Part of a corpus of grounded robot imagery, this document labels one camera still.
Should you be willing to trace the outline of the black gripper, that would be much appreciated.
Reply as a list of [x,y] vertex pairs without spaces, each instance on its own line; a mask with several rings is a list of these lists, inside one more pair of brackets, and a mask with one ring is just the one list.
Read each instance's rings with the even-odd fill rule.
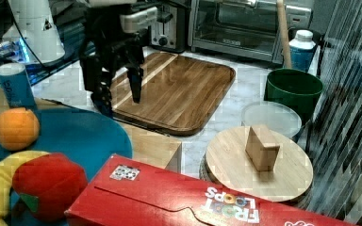
[[112,118],[109,73],[128,70],[132,98],[140,102],[144,70],[140,67],[146,46],[144,36],[158,15],[158,3],[86,3],[84,39],[79,49],[84,88],[94,106]]

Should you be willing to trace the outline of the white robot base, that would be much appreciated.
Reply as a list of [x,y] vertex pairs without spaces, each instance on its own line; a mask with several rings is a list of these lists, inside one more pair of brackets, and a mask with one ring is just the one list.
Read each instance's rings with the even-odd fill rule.
[[65,55],[48,0],[8,0],[8,5],[14,22],[3,40],[19,46],[20,62],[49,63]]

